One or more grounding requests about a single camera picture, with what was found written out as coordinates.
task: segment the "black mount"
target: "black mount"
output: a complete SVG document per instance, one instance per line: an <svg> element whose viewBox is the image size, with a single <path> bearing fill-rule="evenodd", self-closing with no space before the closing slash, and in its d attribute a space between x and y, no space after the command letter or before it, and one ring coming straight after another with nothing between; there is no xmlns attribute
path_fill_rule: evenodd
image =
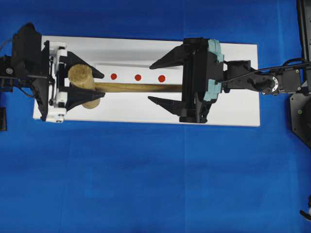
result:
<svg viewBox="0 0 311 233"><path fill-rule="evenodd" d="M211 105L216 100L205 101L209 78L223 79L223 62L208 51L208 40L204 38L184 39L183 44L150 66L150 69L184 66L182 99L168 100L148 97L172 114L179 116L180 122L206 123Z"/></svg>
<svg viewBox="0 0 311 233"><path fill-rule="evenodd" d="M82 103L104 97L105 93L85 90L74 86L65 87L65 78L70 67L76 64L88 65L92 69L94 78L102 79L104 75L96 68L90 66L80 57L68 51L67 57L60 57L61 64L56 74L56 81L52 77L52 60L50 56L50 42L44 43L41 50L41 34L35 30L33 24L24 25L13 37L12 57L0 58L0 92L12 92L13 87L20 90L29 88L32 96L38 103L41 112L41 120L46 121L48 114L49 87L52 86L52 99L54 97L54 85L60 91L68 93L65 106L67 111Z"/></svg>

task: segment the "black cable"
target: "black cable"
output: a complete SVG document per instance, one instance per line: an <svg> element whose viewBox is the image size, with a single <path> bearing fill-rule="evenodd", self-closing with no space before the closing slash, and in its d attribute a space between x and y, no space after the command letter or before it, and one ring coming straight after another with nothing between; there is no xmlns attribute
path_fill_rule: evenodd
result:
<svg viewBox="0 0 311 233"><path fill-rule="evenodd" d="M0 46L0 52L1 52L1 50L4 48L4 46L6 46L8 43L10 43L10 42L12 42L12 39L8 39L8 40L6 40L6 41L4 41L2 44L1 44L1 46Z"/></svg>
<svg viewBox="0 0 311 233"><path fill-rule="evenodd" d="M18 87L18 89L19 89L20 91L22 91L22 93L24 93L27 97L30 97L30 98L34 98L34 97L35 97L35 96L33 96L33 95L28 94L26 91L24 91L24 90L21 89L20 87Z"/></svg>
<svg viewBox="0 0 311 233"><path fill-rule="evenodd" d="M218 82L218 83L228 83L228 82L231 82L231 81L234 81L234 80L243 78L243 77L245 77L245 76L258 73L258 72L263 71L263 70L269 70L269 69L283 69L283 68L292 68L292 67L299 68L299 67L305 67L306 65L311 65L311 62L305 62L305 63L295 64L295 65L290 65L290 66L267 67L267 68L257 69L257 70L254 70L254 71L252 71L252 72L249 72L249 73L247 73L247 74L242 74L242 75L239 75L239 76L234 77L234 78L232 78L232 79L229 79L229 80L226 80L226 81L222 81L222 82Z"/></svg>

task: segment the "blue tablecloth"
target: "blue tablecloth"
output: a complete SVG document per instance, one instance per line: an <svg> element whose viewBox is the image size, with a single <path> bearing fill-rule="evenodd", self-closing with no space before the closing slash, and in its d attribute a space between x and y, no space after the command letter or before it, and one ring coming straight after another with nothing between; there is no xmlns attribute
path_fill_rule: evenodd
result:
<svg viewBox="0 0 311 233"><path fill-rule="evenodd" d="M0 41L33 22L44 35L255 43L259 67L301 55L294 0L0 4ZM32 119L33 103L18 90L0 102L1 233L311 231L299 215L311 155L290 131L287 95L260 97L258 128L50 124Z"/></svg>

